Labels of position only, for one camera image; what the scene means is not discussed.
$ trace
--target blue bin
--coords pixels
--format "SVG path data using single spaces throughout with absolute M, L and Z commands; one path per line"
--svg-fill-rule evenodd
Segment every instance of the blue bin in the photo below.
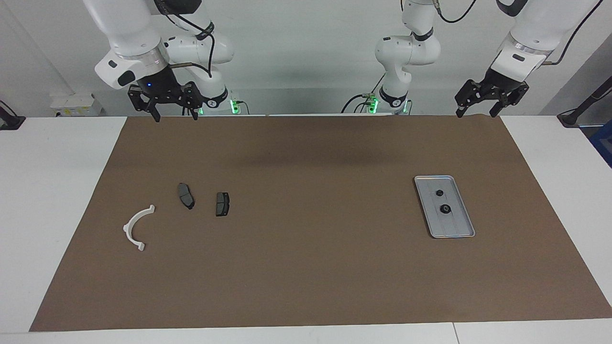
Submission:
M 612 167 L 612 121 L 599 129 L 595 135 L 591 136 L 589 141 L 608 165 Z

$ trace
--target black cable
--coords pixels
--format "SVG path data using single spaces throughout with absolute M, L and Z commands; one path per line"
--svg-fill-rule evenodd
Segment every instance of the black cable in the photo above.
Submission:
M 247 106 L 247 114 L 251 114 L 251 110 L 249 110 L 249 109 L 248 109 L 248 104 L 247 104 L 247 102 L 242 102 L 242 103 L 244 103 L 244 105 L 246 105 L 246 106 Z
M 212 34 L 209 34 L 208 36 L 210 36 L 212 43 L 211 43 L 211 53 L 208 56 L 208 70 L 212 71 L 212 53 L 215 51 L 215 36 L 213 36 Z
M 175 13 L 174 11 L 170 11 L 170 8 L 169 8 L 169 7 L 168 7 L 166 4 L 164 4 L 164 3 L 160 2 L 159 0 L 155 0 L 155 3 L 156 3 L 156 4 L 158 4 L 158 5 L 159 5 L 159 6 L 160 6 L 160 7 L 161 7 L 163 10 L 164 10 L 164 12 L 166 12 L 166 13 L 164 13 L 164 15 L 165 15 L 165 16 L 166 16 L 166 18 L 167 18 L 168 20 L 170 20 L 170 21 L 171 21 L 171 22 L 172 22 L 174 25 L 176 25 L 176 23 L 175 23 L 175 22 L 174 22 L 172 19 L 170 19 L 170 17 L 168 16 L 169 14 L 174 15 L 176 18 L 178 18 L 178 19 L 180 19 L 180 20 L 184 21 L 185 23 L 187 23 L 187 24 L 189 24 L 189 25 L 193 26 L 195 29 L 200 30 L 200 32 L 206 32 L 206 30 L 205 30 L 205 29 L 203 29 L 203 28 L 199 27 L 199 26 L 198 26 L 198 25 L 196 25 L 195 23 L 192 23 L 190 20 L 186 19 L 186 18 L 185 18 L 185 17 L 183 17 L 182 15 L 177 14 L 177 13 Z M 210 53 L 210 55 L 209 55 L 209 57 L 208 57 L 208 70 L 206 70 L 206 69 L 204 69 L 204 70 L 206 70 L 206 72 L 208 73 L 208 76 L 209 76 L 209 77 L 212 79 L 211 66 L 212 66 L 212 54 L 213 54 L 213 52 L 215 51 L 215 37 L 212 35 L 212 33 L 208 33 L 208 34 L 206 35 L 206 37 L 210 37 L 210 38 L 211 38 L 211 40 L 212 40 L 212 43 L 211 43 L 211 53 Z
M 352 103 L 352 102 L 353 102 L 353 100 L 355 100 L 355 99 L 357 99 L 357 98 L 360 98 L 360 97 L 363 97 L 363 96 L 364 96 L 363 94 L 358 94 L 358 95 L 355 95 L 353 98 L 350 98 L 350 99 L 348 100 L 348 102 L 346 102 L 346 104 L 344 105 L 344 107 L 342 108 L 342 111 L 341 111 L 340 113 L 344 113 L 344 111 L 346 110 L 346 108 L 348 107 L 348 105 L 349 105 L 350 103 Z
M 244 104 L 247 106 L 247 114 L 251 114 L 251 110 L 248 109 L 248 104 L 244 100 L 237 100 L 236 104 Z
M 599 2 L 595 5 L 595 7 L 593 7 L 591 9 L 591 11 L 589 12 L 589 14 L 586 15 L 586 17 L 584 19 L 582 19 L 582 21 L 580 22 L 580 24 L 578 24 L 578 26 L 576 27 L 576 30 L 574 30 L 574 32 L 572 33 L 572 35 L 570 36 L 570 39 L 567 41 L 565 48 L 563 48 L 563 52 L 561 53 L 561 56 L 559 57 L 559 60 L 557 60 L 556 62 L 551 62 L 551 61 L 545 61 L 542 65 L 558 65 L 559 63 L 561 63 L 561 61 L 563 60 L 563 57 L 565 57 L 565 53 L 567 52 L 567 49 L 570 47 L 570 44 L 573 41 L 573 38 L 576 36 L 576 34 L 578 33 L 578 30 L 580 30 L 580 28 L 582 27 L 582 25 L 584 23 L 586 23 L 586 21 L 589 19 L 589 17 L 593 14 L 593 12 L 595 12 L 595 10 L 599 7 L 599 5 L 601 5 L 603 2 L 603 0 L 599 0 Z
M 462 20 L 463 18 L 465 18 L 465 16 L 468 15 L 469 11 L 472 10 L 472 7 L 474 7 L 475 3 L 476 3 L 476 0 L 472 0 L 472 4 L 470 4 L 468 9 L 465 11 L 465 13 L 462 16 L 460 16 L 459 18 L 455 19 L 455 20 L 448 20 L 448 19 L 444 18 L 444 15 L 442 14 L 442 8 L 438 7 L 436 10 L 438 11 L 438 15 L 440 16 L 440 18 L 442 18 L 442 20 L 444 20 L 448 24 L 454 24 L 454 23 Z
M 372 89 L 372 91 L 370 93 L 374 93 L 374 91 L 376 91 L 376 88 L 378 88 L 378 85 L 381 84 L 381 81 L 383 80 L 382 78 L 384 78 L 385 74 L 386 74 L 386 72 L 382 74 L 380 79 L 378 79 L 378 82 L 376 83 L 376 86 L 374 86 L 374 88 Z M 365 107 L 365 105 L 361 106 L 361 110 L 359 110 L 359 113 L 364 111 L 364 107 Z
M 357 104 L 357 106 L 355 107 L 355 110 L 353 110 L 353 113 L 357 113 L 357 108 L 362 106 L 361 110 L 359 110 L 359 113 L 364 112 L 364 106 L 368 105 L 368 102 L 363 102 L 361 104 Z
M 206 73 L 208 73 L 208 76 L 212 78 L 211 71 L 209 69 L 206 69 L 206 67 L 201 65 L 201 64 L 197 64 L 197 63 L 193 63 L 193 62 L 185 62 L 185 63 L 169 64 L 168 67 L 170 69 L 185 68 L 185 67 L 197 67 L 199 69 L 204 70 Z
M 8 104 L 6 104 L 6 103 L 5 103 L 4 101 L 2 101 L 2 100 L 0 100 L 0 103 L 1 103 L 2 105 L 4 105 L 4 106 L 5 106 L 7 109 L 9 109 L 9 110 L 10 110 L 10 112 L 12 112 L 12 113 L 13 113 L 13 115 L 15 115 L 15 117 L 18 117 L 18 116 L 17 116 L 17 114 L 16 114 L 16 112 L 15 112 L 15 110 L 13 110 L 13 109 L 12 109 L 12 108 L 11 108 L 11 107 L 8 105 Z

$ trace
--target black tube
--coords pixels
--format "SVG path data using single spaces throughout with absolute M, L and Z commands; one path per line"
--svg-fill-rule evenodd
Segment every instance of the black tube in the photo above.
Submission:
M 346 104 L 345 104 L 345 105 L 344 105 L 344 107 L 342 108 L 342 111 L 341 111 L 340 113 L 344 113 L 344 111 L 346 110 L 346 108 L 348 107 L 348 105 L 349 105 L 350 103 L 352 103 L 352 102 L 353 102 L 353 100 L 355 100 L 355 99 L 357 99 L 357 98 L 359 98 L 359 97 L 361 97 L 361 96 L 362 96 L 361 94 L 358 94 L 358 95 L 355 95 L 353 98 L 349 99 L 349 100 L 348 100 L 348 102 L 346 102 Z
M 561 122 L 565 125 L 575 125 L 580 115 L 582 115 L 586 109 L 588 109 L 593 103 L 600 100 L 606 95 L 608 90 L 612 88 L 612 77 L 609 77 L 593 94 L 591 94 L 579 107 L 569 114 L 563 114 L 559 116 Z

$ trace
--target brown work surface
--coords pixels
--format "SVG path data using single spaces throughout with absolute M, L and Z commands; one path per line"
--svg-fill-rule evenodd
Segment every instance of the brown work surface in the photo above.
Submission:
M 475 237 L 429 235 L 421 174 Z M 31 330 L 610 317 L 500 119 L 129 118 Z

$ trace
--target black clamp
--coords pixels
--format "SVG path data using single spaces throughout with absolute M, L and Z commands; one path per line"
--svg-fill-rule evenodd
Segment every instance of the black clamp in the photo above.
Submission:
M 512 80 L 489 69 L 480 83 L 470 79 L 457 92 L 457 117 L 463 117 L 472 105 L 484 100 L 497 100 L 489 111 L 491 117 L 496 117 L 503 108 L 518 104 L 528 90 L 529 85 L 526 82 Z
M 227 99 L 229 94 L 230 94 L 230 92 L 228 91 L 227 88 L 225 88 L 225 91 L 221 95 L 218 95 L 218 96 L 216 96 L 214 98 L 207 98 L 205 96 L 202 96 L 202 99 L 204 100 L 204 103 L 206 103 L 206 105 L 209 108 L 216 109 L 216 108 L 219 107 L 219 105 L 221 105 L 221 103 L 225 99 Z
M 413 32 L 412 36 L 414 36 L 414 39 L 416 39 L 417 41 L 423 42 L 424 40 L 427 40 L 429 37 L 433 36 L 433 27 L 431 28 L 431 30 L 429 30 L 428 33 L 424 35 L 419 36 Z
M 150 113 L 155 119 L 155 122 L 159 122 L 162 118 L 159 111 L 155 107 L 157 104 L 175 103 L 182 106 L 184 109 L 188 109 L 194 120 L 198 120 L 198 110 L 204 104 L 204 96 L 200 93 L 200 90 L 193 81 L 189 81 L 185 86 L 179 86 L 177 92 L 170 89 L 167 93 L 163 94 L 147 94 L 143 91 L 141 86 L 130 85 L 127 91 L 132 105 L 136 111 L 145 111 Z M 142 95 L 150 97 L 148 102 L 142 99 Z
M 202 31 L 201 33 L 197 34 L 195 38 L 197 40 L 204 40 L 206 39 L 206 37 L 212 35 L 213 31 L 215 31 L 215 24 L 211 21 L 211 23 L 206 26 L 206 29 L 204 29 L 204 31 Z

